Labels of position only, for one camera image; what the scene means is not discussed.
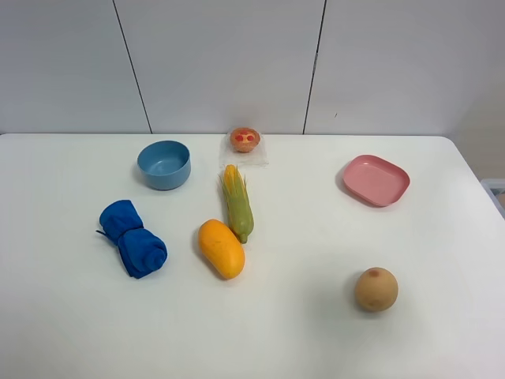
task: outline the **round fruit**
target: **round fruit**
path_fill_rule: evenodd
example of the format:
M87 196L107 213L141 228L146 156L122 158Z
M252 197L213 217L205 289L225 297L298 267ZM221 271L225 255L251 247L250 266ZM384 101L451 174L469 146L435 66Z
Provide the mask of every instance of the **round fruit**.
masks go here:
M209 220L200 227L198 245L224 279L233 279L244 268L244 248L221 221Z
M237 128L230 135L230 143L238 152L251 152L260 139L258 132L250 128Z
M384 268L369 268L357 280L354 295L357 303L365 310L380 312L395 304L398 282Z

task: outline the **clear plastic wrap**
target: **clear plastic wrap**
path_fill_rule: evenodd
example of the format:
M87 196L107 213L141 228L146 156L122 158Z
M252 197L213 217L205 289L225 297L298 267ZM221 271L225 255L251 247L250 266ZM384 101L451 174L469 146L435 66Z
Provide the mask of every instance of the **clear plastic wrap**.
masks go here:
M226 167L227 164L233 164L236 166L266 166L268 164L267 151L265 148L265 141L263 135L257 131L259 135L259 143L251 152L239 152L231 144L231 135L236 129L231 130L226 136L224 136L221 141L221 147L219 151L219 166L221 168Z

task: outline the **pink plate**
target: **pink plate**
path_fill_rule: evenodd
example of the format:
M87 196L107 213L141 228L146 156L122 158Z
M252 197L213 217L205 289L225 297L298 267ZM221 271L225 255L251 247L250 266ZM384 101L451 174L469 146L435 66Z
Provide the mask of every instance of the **pink plate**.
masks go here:
M410 184L404 170L378 156L357 156L343 176L350 192L378 207L398 201Z

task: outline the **rolled fabric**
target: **rolled fabric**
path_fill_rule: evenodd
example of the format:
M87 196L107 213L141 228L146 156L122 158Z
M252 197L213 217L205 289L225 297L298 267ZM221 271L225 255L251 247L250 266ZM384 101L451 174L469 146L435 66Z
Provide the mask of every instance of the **rolled fabric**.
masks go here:
M144 229L130 200L109 205L99 218L103 232L118 248L128 274L140 279L160 269L168 253L161 239Z

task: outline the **green husk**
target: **green husk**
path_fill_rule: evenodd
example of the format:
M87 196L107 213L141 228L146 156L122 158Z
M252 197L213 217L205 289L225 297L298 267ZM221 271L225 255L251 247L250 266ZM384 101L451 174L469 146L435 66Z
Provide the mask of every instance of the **green husk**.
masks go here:
M228 226L241 243L247 243L254 228L247 187L238 169L229 164L222 177L223 194L228 208Z

